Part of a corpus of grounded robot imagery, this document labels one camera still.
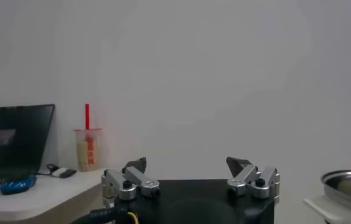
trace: plastic cup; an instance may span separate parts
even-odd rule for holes
[[[79,171],[99,168],[101,134],[101,129],[75,130]]]

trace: metal bowl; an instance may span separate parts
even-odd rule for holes
[[[351,207],[351,169],[326,173],[321,181],[328,197]]]

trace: white table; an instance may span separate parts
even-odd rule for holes
[[[0,193],[0,222],[38,216],[101,183],[103,170],[77,172],[67,179],[38,176],[34,187],[13,195]]]

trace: blue mouse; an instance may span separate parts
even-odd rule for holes
[[[29,188],[35,185],[36,180],[37,177],[35,175],[29,175],[15,180],[5,180],[0,185],[0,191],[4,195],[28,191]]]

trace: laptop screen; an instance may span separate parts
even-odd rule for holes
[[[0,170],[37,172],[55,105],[0,108]]]

